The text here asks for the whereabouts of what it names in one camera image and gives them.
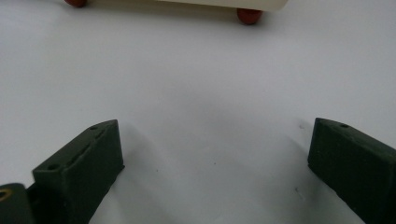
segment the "wooden toy car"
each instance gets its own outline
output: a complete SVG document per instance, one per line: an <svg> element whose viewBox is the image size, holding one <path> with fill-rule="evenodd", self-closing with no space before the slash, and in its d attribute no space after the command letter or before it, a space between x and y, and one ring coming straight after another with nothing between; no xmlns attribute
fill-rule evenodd
<svg viewBox="0 0 396 224"><path fill-rule="evenodd" d="M64 0L73 7L84 7L87 0ZM235 7L236 13L244 24L254 24L262 16L263 11L281 9L288 0L156 0L164 2L179 2L217 7Z"/></svg>

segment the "mounting hole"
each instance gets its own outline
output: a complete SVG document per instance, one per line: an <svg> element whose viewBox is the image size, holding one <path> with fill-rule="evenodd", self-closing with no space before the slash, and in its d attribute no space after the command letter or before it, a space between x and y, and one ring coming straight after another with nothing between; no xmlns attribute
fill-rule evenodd
<svg viewBox="0 0 396 224"><path fill-rule="evenodd" d="M57 170L59 167L61 167L59 164L52 164L52 165L49 165L48 169L49 170Z"/></svg>
<svg viewBox="0 0 396 224"><path fill-rule="evenodd" d="M0 202L4 201L6 198L11 196L12 190L11 189L0 189Z"/></svg>

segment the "dark green plastic part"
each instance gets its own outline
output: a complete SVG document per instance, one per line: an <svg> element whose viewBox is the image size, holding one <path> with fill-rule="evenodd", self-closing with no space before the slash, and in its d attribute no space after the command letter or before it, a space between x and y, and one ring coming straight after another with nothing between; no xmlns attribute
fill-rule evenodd
<svg viewBox="0 0 396 224"><path fill-rule="evenodd" d="M22 184L0 186L0 223L34 224L32 210Z"/></svg>
<svg viewBox="0 0 396 224"><path fill-rule="evenodd" d="M123 167L118 122L91 126L33 170L28 190L0 186L15 189L0 202L0 223L87 224Z"/></svg>
<svg viewBox="0 0 396 224"><path fill-rule="evenodd" d="M343 123L316 119L308 165L365 223L396 223L394 148Z"/></svg>

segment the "white table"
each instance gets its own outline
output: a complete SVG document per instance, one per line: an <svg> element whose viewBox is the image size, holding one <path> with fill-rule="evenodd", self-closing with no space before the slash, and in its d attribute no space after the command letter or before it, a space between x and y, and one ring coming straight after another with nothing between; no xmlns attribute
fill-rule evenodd
<svg viewBox="0 0 396 224"><path fill-rule="evenodd" d="M0 3L0 183L118 119L126 168L91 223L362 221L307 168L316 117L396 147L396 2Z"/></svg>

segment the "red wheel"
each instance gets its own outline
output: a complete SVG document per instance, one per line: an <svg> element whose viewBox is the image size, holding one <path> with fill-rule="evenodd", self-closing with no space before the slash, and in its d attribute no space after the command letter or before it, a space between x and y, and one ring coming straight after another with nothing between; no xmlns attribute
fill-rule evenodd
<svg viewBox="0 0 396 224"><path fill-rule="evenodd" d="M85 7L87 0L64 0L67 4L73 7Z"/></svg>
<svg viewBox="0 0 396 224"><path fill-rule="evenodd" d="M236 14L241 22L246 25L255 24L262 16L262 11L255 9L238 8Z"/></svg>

